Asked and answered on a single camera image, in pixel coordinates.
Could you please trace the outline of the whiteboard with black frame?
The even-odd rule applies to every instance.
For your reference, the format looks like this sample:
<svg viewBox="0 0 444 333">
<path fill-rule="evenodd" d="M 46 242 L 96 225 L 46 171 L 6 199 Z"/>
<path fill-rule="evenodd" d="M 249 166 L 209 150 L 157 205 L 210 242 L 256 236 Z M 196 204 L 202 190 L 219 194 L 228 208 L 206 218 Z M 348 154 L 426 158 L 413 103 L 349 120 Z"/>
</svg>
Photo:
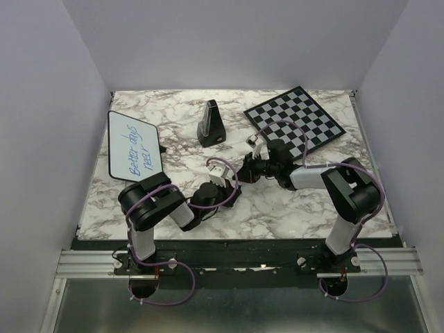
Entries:
<svg viewBox="0 0 444 333">
<path fill-rule="evenodd" d="M 157 127 L 115 111 L 108 112 L 108 173 L 139 182 L 163 171 Z"/>
</svg>

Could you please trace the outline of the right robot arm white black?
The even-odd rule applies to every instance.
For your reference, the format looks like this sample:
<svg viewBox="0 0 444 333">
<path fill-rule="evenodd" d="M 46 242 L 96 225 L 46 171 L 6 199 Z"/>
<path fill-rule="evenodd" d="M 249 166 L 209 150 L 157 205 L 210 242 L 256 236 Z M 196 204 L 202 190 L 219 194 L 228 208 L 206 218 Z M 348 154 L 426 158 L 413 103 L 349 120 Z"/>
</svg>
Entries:
<svg viewBox="0 0 444 333">
<path fill-rule="evenodd" d="M 275 178 L 289 191 L 324 189 L 336 209 L 337 218 L 319 255 L 321 267 L 329 272 L 344 264 L 363 224 L 379 213 L 385 193 L 376 178 L 350 157 L 343 162 L 306 166 L 293 160 L 289 144 L 281 139 L 257 143 L 255 135 L 246 143 L 253 149 L 237 172 L 239 181 L 256 183 L 261 177 Z"/>
</svg>

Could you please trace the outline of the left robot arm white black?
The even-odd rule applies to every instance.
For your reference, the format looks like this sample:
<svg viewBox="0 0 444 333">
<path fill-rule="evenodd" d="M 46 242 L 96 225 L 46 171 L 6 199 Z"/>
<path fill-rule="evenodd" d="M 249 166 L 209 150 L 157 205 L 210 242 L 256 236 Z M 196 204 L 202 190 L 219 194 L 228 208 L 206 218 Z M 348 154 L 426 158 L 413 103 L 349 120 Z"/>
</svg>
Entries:
<svg viewBox="0 0 444 333">
<path fill-rule="evenodd" d="M 165 218 L 171 218 L 182 231 L 190 231 L 220 207 L 231 208 L 240 195 L 241 186 L 226 180 L 224 185 L 204 182 L 186 198 L 163 172 L 127 186 L 118 201 L 127 219 L 130 266 L 139 274 L 153 268 L 157 260 L 154 227 Z"/>
</svg>

